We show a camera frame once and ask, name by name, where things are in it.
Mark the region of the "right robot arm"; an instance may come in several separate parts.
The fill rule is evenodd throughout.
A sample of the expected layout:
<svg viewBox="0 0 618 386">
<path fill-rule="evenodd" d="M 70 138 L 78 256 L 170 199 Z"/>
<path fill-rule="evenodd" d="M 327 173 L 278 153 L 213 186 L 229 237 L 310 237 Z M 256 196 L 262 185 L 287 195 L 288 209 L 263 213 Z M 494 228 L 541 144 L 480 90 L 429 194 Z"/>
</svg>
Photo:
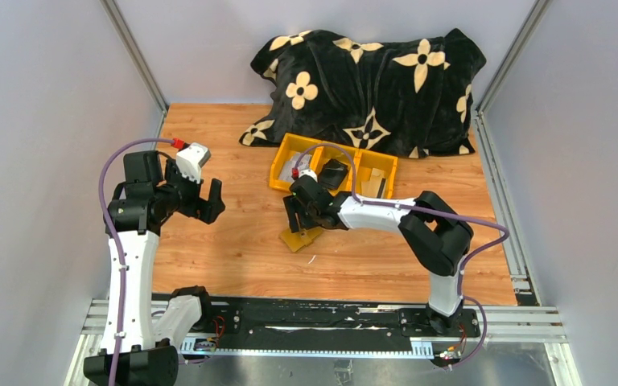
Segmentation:
<svg viewBox="0 0 618 386">
<path fill-rule="evenodd" d="M 429 273 L 425 323 L 438 335 L 458 326 L 464 306 L 462 264 L 474 232 L 437 194 L 424 191 L 409 199 L 375 199 L 351 191 L 332 194 L 304 175 L 290 185 L 283 204 L 293 233 L 372 229 L 402 236 Z"/>
</svg>

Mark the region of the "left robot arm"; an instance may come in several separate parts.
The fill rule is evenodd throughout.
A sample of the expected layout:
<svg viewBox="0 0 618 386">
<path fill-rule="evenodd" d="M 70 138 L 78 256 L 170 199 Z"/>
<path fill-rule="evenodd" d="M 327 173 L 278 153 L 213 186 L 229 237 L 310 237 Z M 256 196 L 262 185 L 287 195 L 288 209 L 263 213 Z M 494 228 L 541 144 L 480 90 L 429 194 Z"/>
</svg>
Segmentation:
<svg viewBox="0 0 618 386">
<path fill-rule="evenodd" d="M 162 226 L 175 214 L 212 224 L 225 210 L 222 183 L 213 179 L 200 196 L 209 149 L 186 144 L 160 162 L 157 150 L 125 154 L 125 180 L 104 206 L 111 251 L 109 313 L 101 346 L 84 359 L 83 374 L 95 385 L 173 385 L 179 354 L 191 330 L 221 332 L 203 286 L 174 290 L 158 320 L 152 313 L 152 280 Z"/>
</svg>

